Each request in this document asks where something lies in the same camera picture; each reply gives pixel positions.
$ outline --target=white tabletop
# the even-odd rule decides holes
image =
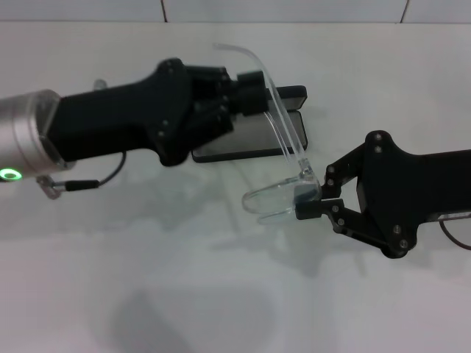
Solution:
[[[471,148],[471,26],[1,23],[0,96],[133,82],[167,57],[252,68],[212,42],[307,87],[320,177],[374,129],[411,153]],[[118,161],[59,177],[104,177]],[[241,196],[286,172],[282,157],[164,168],[134,151],[103,189],[55,202],[33,180],[2,185],[0,351],[469,352],[471,253],[438,224],[401,260],[326,218],[257,225]],[[356,207],[354,184],[343,197]],[[469,224],[449,229],[466,240]]]

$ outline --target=cable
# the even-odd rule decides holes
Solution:
[[[124,164],[126,162],[126,156],[127,156],[127,153],[126,151],[123,151],[122,152],[122,157],[121,157],[121,162],[119,162],[118,166],[116,167],[116,169],[114,170],[113,173],[111,173],[110,175],[108,175],[106,178],[104,178],[103,180],[100,180],[98,186],[103,186],[104,184],[106,184],[107,182],[109,182],[112,178],[114,178],[116,175],[118,175],[118,173],[121,171],[121,169],[124,167]]]
[[[107,182],[109,182],[112,178],[114,178],[123,168],[126,162],[127,153],[126,151],[122,152],[121,162],[119,162],[116,169],[108,175],[103,180],[69,180],[67,182],[56,182],[51,185],[53,188],[61,188],[64,191],[80,191],[80,190],[90,190],[90,189],[97,189]]]
[[[456,239],[455,237],[453,237],[453,236],[450,234],[450,232],[448,232],[448,229],[447,229],[447,227],[445,226],[444,221],[440,221],[440,228],[442,228],[443,233],[448,237],[448,239],[450,239],[452,242],[454,242],[454,244],[456,244],[456,245],[459,246],[460,248],[463,248],[463,249],[466,249],[466,250],[471,250],[471,246],[462,243],[461,241],[459,241],[458,239]]]

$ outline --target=bolt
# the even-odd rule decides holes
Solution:
[[[402,239],[400,242],[399,242],[399,246],[403,249],[407,249],[407,247],[409,246],[409,243],[407,242],[406,239]]]

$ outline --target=white tile wall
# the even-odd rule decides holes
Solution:
[[[409,23],[471,23],[470,0],[410,0],[404,18]]]
[[[163,21],[160,0],[0,0],[1,20]]]
[[[399,22],[406,0],[164,0],[170,22]]]

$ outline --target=green led light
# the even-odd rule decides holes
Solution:
[[[23,176],[19,171],[16,171],[15,169],[11,168],[5,168],[0,170],[0,178],[13,181],[13,180],[19,180]]]

